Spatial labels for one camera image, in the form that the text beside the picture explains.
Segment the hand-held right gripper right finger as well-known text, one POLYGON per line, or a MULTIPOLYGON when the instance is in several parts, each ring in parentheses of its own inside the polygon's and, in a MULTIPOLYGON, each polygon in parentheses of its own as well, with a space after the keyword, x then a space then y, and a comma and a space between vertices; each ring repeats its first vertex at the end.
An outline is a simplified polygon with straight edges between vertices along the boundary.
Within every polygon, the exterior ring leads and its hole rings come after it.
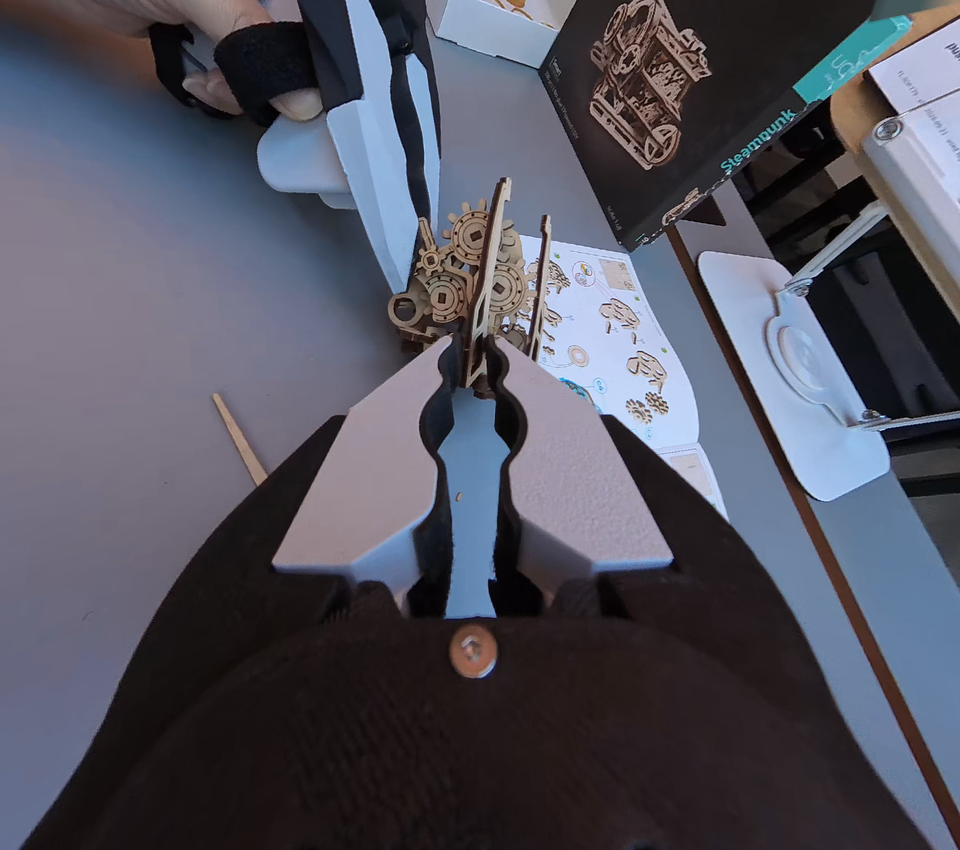
POLYGON ((509 342, 486 340, 500 471, 498 579, 582 579, 673 555, 602 416, 509 342))

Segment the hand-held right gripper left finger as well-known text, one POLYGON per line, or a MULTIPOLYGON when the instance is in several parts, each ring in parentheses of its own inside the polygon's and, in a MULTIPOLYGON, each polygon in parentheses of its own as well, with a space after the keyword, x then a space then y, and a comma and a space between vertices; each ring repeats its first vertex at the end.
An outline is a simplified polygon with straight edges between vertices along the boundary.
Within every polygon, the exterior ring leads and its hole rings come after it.
POLYGON ((454 334, 350 409, 272 559, 275 570, 435 579, 450 568, 439 449, 453 427, 457 384, 454 334))

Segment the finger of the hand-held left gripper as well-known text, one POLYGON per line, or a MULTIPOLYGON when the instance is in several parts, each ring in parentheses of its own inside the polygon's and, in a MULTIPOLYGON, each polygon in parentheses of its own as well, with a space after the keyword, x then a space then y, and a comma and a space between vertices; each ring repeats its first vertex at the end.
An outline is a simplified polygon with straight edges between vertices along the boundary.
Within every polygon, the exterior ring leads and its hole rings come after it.
POLYGON ((440 144, 430 72, 414 54, 391 60, 390 100, 414 211, 438 222, 440 144))
POLYGON ((405 291, 418 233, 391 101, 387 40, 369 0, 345 0, 363 90, 330 109, 328 129, 370 245, 392 293, 405 291))

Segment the wooden gear assembly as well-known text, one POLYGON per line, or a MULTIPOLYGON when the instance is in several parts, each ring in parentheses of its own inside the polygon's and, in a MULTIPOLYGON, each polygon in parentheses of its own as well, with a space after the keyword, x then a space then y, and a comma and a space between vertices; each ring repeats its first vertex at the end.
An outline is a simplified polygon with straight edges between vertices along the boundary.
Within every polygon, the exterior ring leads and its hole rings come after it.
MULTIPOLYGON (((395 294, 388 307, 390 321, 398 329, 402 348, 416 352, 438 337, 457 331, 473 300, 489 213, 480 199, 472 208, 462 204, 460 215, 450 214, 450 228, 441 233, 438 245, 425 220, 420 221, 422 245, 405 292, 395 294)), ((488 305, 491 332, 522 343, 534 292, 522 256, 522 239, 510 220, 504 220, 488 305)))

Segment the wooden mechanical model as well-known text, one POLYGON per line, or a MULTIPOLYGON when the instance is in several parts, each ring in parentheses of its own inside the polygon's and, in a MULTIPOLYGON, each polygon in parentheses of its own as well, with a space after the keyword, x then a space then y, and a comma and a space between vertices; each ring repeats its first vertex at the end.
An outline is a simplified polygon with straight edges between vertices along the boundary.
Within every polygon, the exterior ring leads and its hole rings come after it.
MULTIPOLYGON (((469 309, 467 310, 467 315, 462 320, 460 328, 455 332, 445 335, 448 336, 454 333, 461 335, 463 347, 461 386, 463 388, 471 389, 474 393, 474 396, 479 399, 493 400, 496 397, 494 388, 488 379, 489 377, 487 372, 488 370, 484 340, 486 340, 488 337, 501 337, 502 339, 510 342, 523 355, 536 361, 539 358, 544 331, 543 324, 546 315, 547 295, 546 284, 551 245, 551 220, 549 215, 544 215, 541 218, 541 243, 538 256, 532 265, 528 265, 525 262, 526 272, 530 276, 530 288, 534 292, 529 319, 520 320, 520 324, 526 332, 526 339, 522 343, 514 342, 509 337, 491 332, 488 325, 489 304, 491 302, 493 289, 492 284, 496 273, 498 252, 501 244, 502 223, 504 220, 506 220, 504 213, 506 204, 509 201, 512 193, 511 183, 512 181, 510 180, 510 177, 502 177, 494 189, 495 191, 493 193, 491 202, 486 202, 488 218, 486 223, 484 246, 481 255, 481 265, 478 274, 478 282, 475 287, 469 309)), ((429 221, 423 218, 419 219, 417 222, 419 231, 415 245, 411 276, 414 269, 415 257, 418 255, 418 252, 423 244, 420 231, 421 220, 425 220, 428 223, 429 228, 432 230, 434 235, 434 231, 429 221)), ((441 337, 433 340, 429 345, 421 349, 421 351, 426 350, 427 347, 441 337)))

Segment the black model kit box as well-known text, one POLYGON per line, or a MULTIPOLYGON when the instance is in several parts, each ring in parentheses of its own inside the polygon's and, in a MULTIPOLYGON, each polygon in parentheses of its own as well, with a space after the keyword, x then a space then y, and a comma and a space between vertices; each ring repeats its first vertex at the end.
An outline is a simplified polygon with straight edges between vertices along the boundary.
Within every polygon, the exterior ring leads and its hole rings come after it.
POLYGON ((910 29, 876 0, 577 0, 541 66, 618 244, 667 226, 910 29))

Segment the thin wooden strip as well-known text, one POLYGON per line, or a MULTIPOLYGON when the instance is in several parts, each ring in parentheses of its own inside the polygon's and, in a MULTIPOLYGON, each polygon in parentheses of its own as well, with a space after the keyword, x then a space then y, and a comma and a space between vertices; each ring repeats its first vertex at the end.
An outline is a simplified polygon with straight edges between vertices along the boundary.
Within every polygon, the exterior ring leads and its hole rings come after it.
POLYGON ((243 461, 246 472, 248 472, 255 486, 263 484, 268 478, 267 471, 258 460, 254 449, 248 442, 246 436, 243 434, 226 402, 218 392, 214 392, 211 395, 211 399, 222 419, 222 423, 227 430, 231 442, 233 443, 239 457, 243 461))

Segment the assembly instruction booklet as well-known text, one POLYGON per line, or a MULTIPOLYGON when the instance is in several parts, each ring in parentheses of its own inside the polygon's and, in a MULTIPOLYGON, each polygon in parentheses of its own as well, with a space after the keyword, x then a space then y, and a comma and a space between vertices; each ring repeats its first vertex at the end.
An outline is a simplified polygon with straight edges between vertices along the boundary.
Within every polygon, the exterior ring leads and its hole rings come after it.
POLYGON ((539 363, 612 415, 723 517, 690 377, 625 253, 552 241, 539 363))

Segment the white round stand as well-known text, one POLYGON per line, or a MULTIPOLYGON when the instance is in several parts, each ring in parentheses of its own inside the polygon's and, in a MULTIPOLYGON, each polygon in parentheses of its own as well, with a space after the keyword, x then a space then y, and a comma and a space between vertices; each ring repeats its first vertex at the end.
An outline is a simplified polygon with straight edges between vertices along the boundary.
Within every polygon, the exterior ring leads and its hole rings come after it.
POLYGON ((867 408, 810 305, 815 280, 891 206, 906 211, 959 276, 958 117, 942 97, 875 126, 863 152, 893 200, 878 199, 795 274, 770 258, 714 251, 697 262, 726 335, 803 490, 835 500, 886 473, 882 433, 958 421, 958 411, 890 418, 867 408))

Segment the wooden backing board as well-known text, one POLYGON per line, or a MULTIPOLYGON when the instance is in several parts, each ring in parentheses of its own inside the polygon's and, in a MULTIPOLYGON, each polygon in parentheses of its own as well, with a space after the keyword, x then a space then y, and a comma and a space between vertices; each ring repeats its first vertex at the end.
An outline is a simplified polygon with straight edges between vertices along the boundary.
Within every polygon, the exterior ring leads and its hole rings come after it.
MULTIPOLYGON (((925 9, 911 15, 912 25, 900 40, 883 52, 877 61, 883 61, 941 28, 959 16, 959 4, 925 9)), ((867 71, 853 77, 841 86, 830 100, 831 119, 836 136, 846 151, 857 158, 862 142, 882 120, 894 116, 896 110, 877 89, 867 71)))

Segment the printed instruction sheet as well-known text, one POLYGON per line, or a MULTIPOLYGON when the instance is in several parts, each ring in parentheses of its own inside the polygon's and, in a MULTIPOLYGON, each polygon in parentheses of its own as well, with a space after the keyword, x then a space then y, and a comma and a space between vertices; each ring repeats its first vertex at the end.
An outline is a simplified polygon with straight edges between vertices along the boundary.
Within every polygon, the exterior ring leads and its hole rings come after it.
POLYGON ((870 67, 868 79, 945 190, 959 197, 959 21, 870 67))

